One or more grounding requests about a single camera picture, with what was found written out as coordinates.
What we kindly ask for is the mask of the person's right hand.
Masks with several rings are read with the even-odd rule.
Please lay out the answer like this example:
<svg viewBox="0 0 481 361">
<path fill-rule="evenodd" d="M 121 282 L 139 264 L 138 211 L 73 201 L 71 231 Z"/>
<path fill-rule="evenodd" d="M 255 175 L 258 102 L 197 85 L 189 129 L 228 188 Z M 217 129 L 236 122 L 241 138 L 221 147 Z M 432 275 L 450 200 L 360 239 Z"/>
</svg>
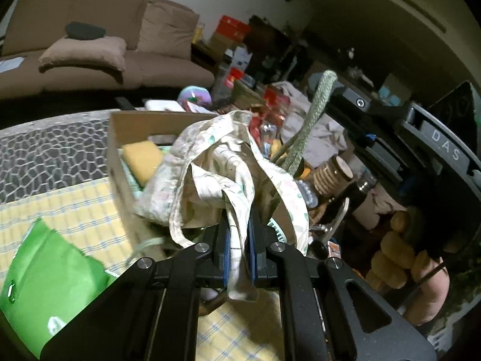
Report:
<svg viewBox="0 0 481 361">
<path fill-rule="evenodd" d="M 426 251 L 416 253 L 403 238 L 410 224 L 409 213 L 397 211 L 391 229 L 381 239 L 380 250 L 371 260 L 365 280 L 377 292 L 402 289 L 411 279 L 418 286 L 415 297 L 403 312 L 414 326 L 429 323 L 440 312 L 449 293 L 450 278 L 441 259 L 435 261 Z"/>
</svg>

